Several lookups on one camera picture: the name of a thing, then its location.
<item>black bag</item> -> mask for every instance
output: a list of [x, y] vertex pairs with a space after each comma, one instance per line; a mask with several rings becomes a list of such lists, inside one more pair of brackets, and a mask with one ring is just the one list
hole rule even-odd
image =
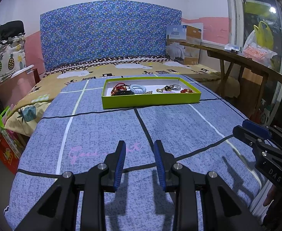
[[0, 41], [8, 40], [20, 33], [24, 34], [24, 26], [22, 21], [11, 21], [0, 25]]

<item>jewelry tray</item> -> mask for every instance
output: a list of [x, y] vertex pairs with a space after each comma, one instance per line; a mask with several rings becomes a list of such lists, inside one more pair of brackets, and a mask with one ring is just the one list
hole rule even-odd
[[[146, 91], [153, 91], [152, 94], [140, 95], [119, 95], [111, 96], [115, 85], [123, 82], [127, 85], [138, 84], [146, 88]], [[159, 93], [156, 90], [167, 85], [176, 84], [181, 86], [180, 90], [172, 90], [174, 94]], [[193, 93], [180, 93], [183, 89], [190, 89]], [[128, 77], [106, 79], [101, 100], [103, 109], [127, 108], [138, 106], [172, 105], [199, 103], [201, 92], [190, 83], [178, 77]]]

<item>metal screw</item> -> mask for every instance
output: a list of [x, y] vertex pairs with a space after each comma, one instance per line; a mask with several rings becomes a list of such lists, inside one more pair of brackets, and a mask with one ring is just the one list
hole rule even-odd
[[210, 172], [208, 173], [208, 175], [209, 175], [209, 177], [211, 177], [211, 178], [216, 178], [216, 177], [218, 176], [218, 174], [217, 174], [215, 171], [210, 171]]
[[70, 172], [70, 171], [65, 171], [65, 172], [62, 174], [62, 176], [63, 176], [64, 178], [69, 178], [71, 175], [72, 175], [72, 172]]
[[181, 165], [180, 163], [175, 163], [175, 164], [173, 165], [173, 167], [174, 167], [176, 170], [182, 169], [182, 165]]
[[106, 169], [107, 165], [104, 164], [104, 163], [100, 163], [100, 164], [97, 165], [97, 167], [98, 167], [98, 169], [104, 170], [104, 169]]

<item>blue gripper pad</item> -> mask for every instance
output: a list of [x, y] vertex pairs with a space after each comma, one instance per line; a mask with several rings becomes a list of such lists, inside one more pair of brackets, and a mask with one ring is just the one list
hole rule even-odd
[[244, 120], [242, 123], [242, 127], [262, 137], [264, 140], [271, 140], [269, 130], [263, 126], [260, 126], [257, 123], [254, 123], [250, 120]]
[[159, 178], [159, 184], [162, 187], [163, 191], [166, 191], [166, 173], [163, 166], [161, 154], [158, 148], [158, 144], [157, 144], [158, 141], [160, 140], [156, 140], [154, 143], [154, 156], [155, 156], [155, 162], [156, 162], [157, 173]]
[[121, 176], [123, 173], [124, 163], [125, 163], [125, 157], [126, 157], [126, 143], [124, 142], [121, 146], [120, 154], [118, 157], [118, 162], [115, 168], [115, 175], [114, 175], [114, 190], [116, 191], [117, 188], [120, 185]]

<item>blue bedsheet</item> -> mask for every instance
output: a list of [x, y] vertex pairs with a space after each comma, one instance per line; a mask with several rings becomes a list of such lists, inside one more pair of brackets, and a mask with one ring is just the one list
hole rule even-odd
[[[127, 147], [124, 168], [153, 163], [149, 140], [136, 114], [144, 122], [150, 139], [161, 140], [165, 151], [175, 157], [232, 134], [233, 127], [246, 119], [209, 89], [180, 77], [202, 92], [200, 103], [103, 110], [104, 78], [68, 85], [38, 123], [19, 169], [46, 174], [85, 172], [114, 152], [119, 140], [124, 140]], [[252, 149], [235, 138], [180, 162], [199, 173], [216, 171], [247, 206], [265, 183], [264, 177], [254, 170]], [[17, 173], [5, 214], [12, 228], [53, 182], [51, 178]], [[105, 213], [107, 230], [172, 230], [174, 205], [170, 195], [159, 186], [156, 168], [150, 168], [123, 174], [118, 191], [105, 193]], [[77, 218], [79, 230], [80, 204]], [[201, 226], [201, 209], [199, 222]]]

